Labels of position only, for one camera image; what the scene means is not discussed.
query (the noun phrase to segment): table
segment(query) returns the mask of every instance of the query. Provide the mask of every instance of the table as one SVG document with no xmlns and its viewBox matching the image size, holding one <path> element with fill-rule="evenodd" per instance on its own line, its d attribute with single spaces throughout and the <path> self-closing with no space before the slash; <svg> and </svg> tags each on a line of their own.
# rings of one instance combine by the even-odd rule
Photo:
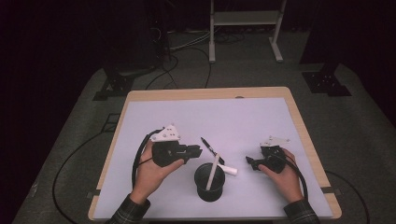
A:
<svg viewBox="0 0 396 224">
<path fill-rule="evenodd" d="M 279 10 L 268 11 L 231 11 L 215 12 L 214 0 L 210 2 L 210 41 L 209 41 L 209 61 L 216 61 L 215 53 L 215 26 L 219 25 L 264 25 L 274 24 L 274 36 L 269 37 L 271 48 L 278 63 L 283 63 L 283 57 L 277 46 L 280 25 L 282 24 L 283 14 L 285 13 L 287 0 L 282 0 Z"/>
<path fill-rule="evenodd" d="M 105 166 L 102 172 L 102 175 L 99 179 L 99 184 L 97 189 L 102 189 L 104 185 L 104 180 L 106 177 L 106 172 L 109 167 L 111 158 L 113 156 L 114 149 L 117 144 L 117 139 L 120 135 L 120 130 L 122 122 L 125 119 L 125 114 L 127 114 L 129 103 L 138 103 L 138 102 L 162 102 L 162 101 L 183 101 L 183 100 L 216 100 L 216 99 L 234 99 L 235 97 L 244 98 L 244 99 L 271 99 L 271 98 L 283 98 L 287 104 L 287 108 L 289 109 L 290 117 L 292 123 L 294 124 L 298 137 L 301 140 L 301 144 L 304 148 L 304 152 L 306 157 L 309 160 L 310 165 L 312 166 L 312 171 L 315 175 L 316 180 L 318 181 L 318 185 L 322 189 L 329 188 L 331 185 L 325 175 L 323 168 L 321 166 L 320 160 L 318 158 L 318 154 L 315 151 L 313 143 L 309 137 L 307 129 L 304 126 L 304 122 L 301 118 L 297 105 L 295 104 L 293 97 L 290 93 L 290 90 L 285 87 L 265 87 L 265 88 L 227 88 L 227 89 L 203 89 L 203 90 L 171 90 L 171 91 L 132 91 L 128 94 L 128 97 L 125 102 L 125 106 L 122 110 L 120 122 L 117 127 L 116 133 L 114 135 L 110 150 L 108 152 Z M 187 167 L 193 163 L 193 160 L 190 160 L 187 163 Z M 339 218 L 342 214 L 340 206 L 335 198 L 333 193 L 325 193 L 325 200 L 328 202 L 331 210 L 332 217 L 327 218 Z M 95 219 L 93 214 L 96 209 L 96 205 L 98 203 L 99 197 L 95 196 L 92 200 L 92 206 L 89 211 L 90 219 Z M 278 217 L 260 217 L 259 219 L 266 218 L 278 218 Z"/>
</svg>

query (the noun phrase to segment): black cable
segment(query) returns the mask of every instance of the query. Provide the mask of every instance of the black cable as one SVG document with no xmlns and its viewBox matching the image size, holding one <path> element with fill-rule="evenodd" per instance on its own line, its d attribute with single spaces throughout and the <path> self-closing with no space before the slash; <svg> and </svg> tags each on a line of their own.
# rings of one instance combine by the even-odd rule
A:
<svg viewBox="0 0 396 224">
<path fill-rule="evenodd" d="M 326 173 L 328 173 L 328 174 L 331 174 L 331 175 L 334 175 L 334 176 L 336 176 L 336 177 L 338 177 L 338 178 L 344 180 L 344 181 L 355 191 L 355 193 L 358 195 L 359 199 L 361 200 L 361 204 L 363 205 L 364 213 L 365 213 L 365 215 L 366 215 L 366 223 L 369 224 L 369 223 L 370 223 L 370 213 L 369 213 L 369 209 L 367 208 L 366 202 L 364 201 L 363 197 L 361 197 L 361 194 L 358 192 L 358 190 L 355 188 L 355 186 L 353 186 L 353 185 L 352 185 L 349 181 L 347 181 L 345 178 L 343 178 L 342 176 L 340 176 L 340 175 L 338 175 L 338 174 L 336 174 L 336 173 L 334 173 L 334 172 L 331 172 L 331 171 L 328 171 L 328 170 L 324 170 L 324 172 L 326 172 Z"/>
<path fill-rule="evenodd" d="M 206 53 L 204 50 L 202 50 L 202 49 L 197 49 L 197 48 L 192 48 L 192 47 L 183 48 L 183 49 L 176 49 L 176 50 L 174 50 L 174 52 L 178 52 L 178 51 L 186 50 L 186 49 L 195 49 L 195 50 L 201 51 L 201 52 L 206 56 L 207 62 L 208 62 L 208 64 L 209 64 L 209 73 L 208 73 L 208 75 L 207 75 L 206 83 L 205 83 L 205 89 L 206 89 L 206 88 L 207 88 L 207 83 L 209 82 L 210 75 L 211 75 L 211 72 L 212 72 L 212 64 L 211 64 L 210 61 L 209 61 L 209 56 L 207 55 L 207 53 Z"/>
<path fill-rule="evenodd" d="M 270 150 L 268 150 L 268 153 L 271 156 L 277 157 L 278 159 L 280 159 L 281 161 L 285 162 L 291 169 L 293 169 L 293 171 L 297 174 L 297 176 L 299 176 L 300 180 L 301 180 L 301 184 L 303 185 L 303 192 L 304 192 L 304 197 L 305 199 L 308 201 L 308 188 L 306 186 L 306 182 L 305 182 L 305 178 L 303 176 L 303 174 L 300 172 L 300 169 L 294 165 L 293 163 L 291 163 L 288 160 L 283 159 L 282 157 L 279 157 L 278 155 L 276 155 L 275 153 L 271 152 Z"/>
<path fill-rule="evenodd" d="M 140 165 L 140 157 L 142 155 L 143 149 L 146 146 L 146 143 L 149 141 L 149 138 L 155 134 L 155 133 L 159 133 L 161 130 L 155 130 L 151 133 L 148 133 L 145 138 L 143 139 L 142 143 L 140 144 L 139 149 L 136 151 L 136 156 L 134 157 L 134 164 L 132 166 L 132 189 L 134 188 L 134 183 L 136 182 L 136 171 L 137 171 L 137 167 Z"/>
<path fill-rule="evenodd" d="M 62 169 L 64 168 L 64 166 L 67 164 L 67 162 L 70 160 L 70 158 L 76 154 L 76 152 L 78 152 L 82 147 L 84 147 L 86 144 L 88 144 L 89 142 L 91 142 L 91 140 L 93 140 L 94 138 L 96 138 L 97 136 L 101 135 L 102 133 L 106 133 L 106 131 L 104 132 L 99 132 L 96 135 L 92 136 L 91 138 L 89 138 L 87 141 L 85 141 L 84 143 L 82 143 L 81 145 L 79 145 L 64 161 L 64 163 L 62 164 L 61 168 L 59 169 L 58 173 L 56 174 L 53 182 L 52 182 L 52 200 L 53 203 L 55 204 L 56 209 L 61 213 L 61 215 L 66 218 L 69 222 L 71 223 L 75 223 L 77 224 L 77 222 L 75 220 L 73 220 L 71 217 L 69 217 L 59 206 L 58 202 L 56 201 L 56 196 L 55 196 L 55 187 L 56 187 L 56 182 L 58 180 L 59 174 L 61 173 Z"/>
<path fill-rule="evenodd" d="M 175 67 L 176 67 L 176 66 L 178 65 L 178 58 L 177 58 L 176 56 L 174 56 L 174 55 L 170 55 L 170 56 L 171 56 L 172 58 L 174 58 L 174 59 L 177 61 L 177 64 L 175 65 Z M 176 89 L 178 89 L 178 86 L 177 86 L 177 84 L 176 84 L 174 78 L 173 78 L 172 75 L 170 74 L 170 70 L 166 70 L 165 67 L 163 66 L 163 71 L 166 72 L 166 73 L 169 75 L 169 77 L 172 79 L 172 82 L 170 82 L 170 83 L 174 83 L 175 86 L 176 86 Z"/>
<path fill-rule="evenodd" d="M 157 80 L 159 77 L 162 77 L 162 76 L 165 75 L 165 74 L 169 74 L 169 72 L 171 72 L 172 70 L 174 70 L 174 69 L 177 67 L 177 65 L 178 65 L 178 58 L 175 57 L 175 56 L 173 56 L 173 55 L 171 55 L 171 57 L 173 57 L 173 58 L 176 59 L 176 64 L 175 64 L 171 69 L 169 69 L 169 70 L 167 70 L 167 71 L 165 71 L 165 72 L 159 74 L 159 75 L 156 76 L 154 79 L 152 79 L 152 80 L 150 81 L 150 83 L 146 86 L 145 90 L 148 90 L 148 89 L 149 89 L 149 86 L 150 86 L 155 80 Z"/>
</svg>

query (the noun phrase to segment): human hand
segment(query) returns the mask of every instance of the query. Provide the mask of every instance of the human hand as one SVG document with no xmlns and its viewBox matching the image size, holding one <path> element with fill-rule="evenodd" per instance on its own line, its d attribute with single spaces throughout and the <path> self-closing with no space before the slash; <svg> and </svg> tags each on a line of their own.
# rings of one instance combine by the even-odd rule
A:
<svg viewBox="0 0 396 224">
<path fill-rule="evenodd" d="M 294 155 L 285 148 L 282 149 L 287 156 L 287 160 L 297 166 Z M 286 165 L 280 174 L 273 172 L 268 169 L 268 167 L 261 164 L 259 165 L 259 169 L 276 183 L 277 189 L 289 203 L 294 203 L 304 198 L 300 189 L 299 177 L 289 165 Z"/>
<path fill-rule="evenodd" d="M 137 167 L 136 183 L 130 199 L 138 204 L 143 204 L 147 197 L 161 185 L 169 174 L 184 164 L 182 159 L 174 161 L 165 167 L 155 164 L 152 160 L 153 145 L 154 143 L 148 140 L 140 157 L 140 165 Z"/>
</svg>

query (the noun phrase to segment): sleeve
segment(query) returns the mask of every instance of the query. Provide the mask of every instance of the sleeve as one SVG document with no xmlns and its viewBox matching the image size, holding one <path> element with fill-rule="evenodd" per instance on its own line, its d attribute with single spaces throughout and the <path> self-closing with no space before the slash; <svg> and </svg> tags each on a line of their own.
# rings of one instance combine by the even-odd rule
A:
<svg viewBox="0 0 396 224">
<path fill-rule="evenodd" d="M 151 203 L 149 200 L 141 205 L 134 203 L 130 198 L 129 194 L 124 199 L 119 209 L 117 209 L 116 213 L 114 213 L 113 217 L 109 219 L 106 224 L 119 224 L 119 223 L 139 223 L 140 219 L 146 214 L 149 210 Z"/>
<path fill-rule="evenodd" d="M 290 203 L 284 207 L 285 213 L 291 224 L 317 224 L 320 223 L 317 214 L 305 199 Z"/>
</svg>

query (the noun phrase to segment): metal stand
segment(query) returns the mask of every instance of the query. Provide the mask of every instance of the metal stand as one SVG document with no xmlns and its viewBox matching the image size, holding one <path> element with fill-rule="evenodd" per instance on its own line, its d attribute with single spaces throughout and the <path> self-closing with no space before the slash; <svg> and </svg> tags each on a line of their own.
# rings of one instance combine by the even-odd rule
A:
<svg viewBox="0 0 396 224">
<path fill-rule="evenodd" d="M 274 36 L 270 37 L 271 48 L 275 54 L 276 61 L 283 63 L 282 55 L 277 46 L 280 25 L 282 23 L 287 0 L 282 0 L 280 10 L 272 11 L 232 11 L 215 12 L 214 0 L 210 1 L 210 41 L 209 61 L 216 61 L 215 55 L 215 26 L 216 25 L 264 25 L 274 24 L 276 26 Z"/>
<path fill-rule="evenodd" d="M 94 101 L 105 101 L 107 97 L 126 96 L 134 85 L 134 79 L 155 70 L 155 67 L 143 71 L 134 71 L 129 76 L 122 76 L 115 66 L 104 67 L 107 79 L 100 91 L 93 97 Z"/>
<path fill-rule="evenodd" d="M 338 63 L 325 63 L 319 72 L 303 72 L 312 93 L 327 93 L 329 96 L 350 96 L 346 86 L 340 84 L 334 72 Z"/>
</svg>

